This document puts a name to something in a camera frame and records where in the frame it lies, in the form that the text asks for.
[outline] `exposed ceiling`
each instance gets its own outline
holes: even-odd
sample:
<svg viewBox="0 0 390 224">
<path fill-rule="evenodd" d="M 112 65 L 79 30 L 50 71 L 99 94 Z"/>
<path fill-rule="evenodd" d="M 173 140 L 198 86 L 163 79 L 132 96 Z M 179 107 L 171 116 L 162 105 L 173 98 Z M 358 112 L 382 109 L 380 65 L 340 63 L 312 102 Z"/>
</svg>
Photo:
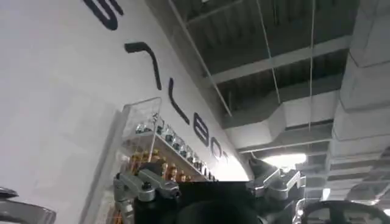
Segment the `exposed ceiling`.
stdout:
<svg viewBox="0 0 390 224">
<path fill-rule="evenodd" d="M 390 166 L 386 165 L 390 161 L 389 149 L 379 153 L 379 158 L 377 154 L 370 157 L 357 153 L 330 159 L 330 149 L 336 145 L 332 143 L 336 99 L 332 99 L 332 106 L 327 106 L 332 107 L 331 117 L 315 118 L 315 113 L 323 109 L 312 106 L 313 99 L 316 96 L 319 99 L 323 93 L 338 95 L 359 1 L 148 0 L 147 3 L 228 136 L 229 133 L 236 136 L 233 129 L 240 128 L 242 133 L 246 127 L 267 122 L 269 140 L 260 144 L 244 141 L 246 145 L 241 141 L 237 146 L 240 153 L 246 158 L 306 153 L 307 162 L 297 168 L 308 177 L 309 200 L 319 200 L 322 189 L 330 187 L 335 192 L 334 198 L 339 195 L 339 199 L 344 199 L 346 195 L 350 200 L 381 199 L 378 205 L 389 206 Z M 309 115 L 305 112 L 305 120 L 291 122 L 298 116 L 289 113 L 297 107 L 303 108 L 301 105 L 305 104 L 299 99 L 304 98 L 310 100 Z M 274 120 L 284 120 L 285 124 L 272 128 L 269 120 L 281 107 L 284 115 Z M 313 133 L 323 127 L 325 131 L 320 135 Z"/>
</svg>

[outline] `ceiling light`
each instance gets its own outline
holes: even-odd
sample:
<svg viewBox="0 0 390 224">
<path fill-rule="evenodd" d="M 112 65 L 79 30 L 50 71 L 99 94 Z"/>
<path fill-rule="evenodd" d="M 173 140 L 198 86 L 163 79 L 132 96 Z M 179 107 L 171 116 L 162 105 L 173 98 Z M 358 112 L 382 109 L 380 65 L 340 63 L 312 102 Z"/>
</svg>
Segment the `ceiling light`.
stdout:
<svg viewBox="0 0 390 224">
<path fill-rule="evenodd" d="M 379 200 L 352 200 L 352 202 L 359 203 L 359 204 L 364 204 L 364 205 L 376 205 Z"/>
<path fill-rule="evenodd" d="M 306 154 L 296 153 L 296 154 L 284 154 L 284 155 L 275 155 L 263 158 L 264 162 L 271 164 L 279 169 L 295 169 L 296 164 L 304 163 L 307 159 Z"/>
<path fill-rule="evenodd" d="M 328 199 L 329 195 L 330 195 L 330 188 L 324 188 L 322 190 L 321 201 L 326 201 Z"/>
</svg>

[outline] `glass display case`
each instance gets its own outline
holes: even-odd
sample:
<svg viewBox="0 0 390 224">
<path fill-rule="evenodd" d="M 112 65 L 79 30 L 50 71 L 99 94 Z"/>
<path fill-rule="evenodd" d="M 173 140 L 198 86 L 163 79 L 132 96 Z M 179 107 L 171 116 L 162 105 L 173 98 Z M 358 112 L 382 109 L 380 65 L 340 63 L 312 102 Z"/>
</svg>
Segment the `glass display case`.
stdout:
<svg viewBox="0 0 390 224">
<path fill-rule="evenodd" d="M 120 224 L 115 208 L 113 177 L 118 172 L 135 173 L 142 163 L 163 160 L 161 176 L 172 181 L 215 179 L 200 166 L 191 147 L 160 116 L 161 98 L 125 105 L 116 125 L 111 147 L 103 153 L 82 223 Z"/>
</svg>

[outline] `black machine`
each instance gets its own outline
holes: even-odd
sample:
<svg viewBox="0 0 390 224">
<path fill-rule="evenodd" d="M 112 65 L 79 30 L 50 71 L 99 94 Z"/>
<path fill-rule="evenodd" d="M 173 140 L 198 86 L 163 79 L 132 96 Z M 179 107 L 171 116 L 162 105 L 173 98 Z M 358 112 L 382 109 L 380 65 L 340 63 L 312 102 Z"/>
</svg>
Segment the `black machine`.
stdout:
<svg viewBox="0 0 390 224">
<path fill-rule="evenodd" d="M 124 224 L 390 223 L 383 211 L 348 201 L 313 203 L 300 216 L 305 177 L 260 160 L 251 163 L 254 181 L 192 183 L 166 181 L 158 164 L 145 164 L 136 175 L 115 176 L 116 206 Z"/>
</svg>

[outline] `shelf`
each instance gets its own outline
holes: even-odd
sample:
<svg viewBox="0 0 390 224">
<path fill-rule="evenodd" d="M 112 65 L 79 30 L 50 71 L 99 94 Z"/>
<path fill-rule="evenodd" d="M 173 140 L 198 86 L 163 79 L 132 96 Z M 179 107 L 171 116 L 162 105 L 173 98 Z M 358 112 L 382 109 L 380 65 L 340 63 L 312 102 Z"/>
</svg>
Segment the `shelf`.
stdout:
<svg viewBox="0 0 390 224">
<path fill-rule="evenodd" d="M 150 144 L 152 143 L 152 138 L 153 133 L 142 133 L 133 136 L 129 140 L 144 149 L 149 149 Z M 154 148 L 159 149 L 162 156 L 165 156 L 169 162 L 175 163 L 180 170 L 183 170 L 186 173 L 186 175 L 190 175 L 193 181 L 209 181 L 208 178 L 203 176 L 200 171 L 183 158 L 178 151 L 176 151 L 158 134 L 156 134 Z"/>
</svg>

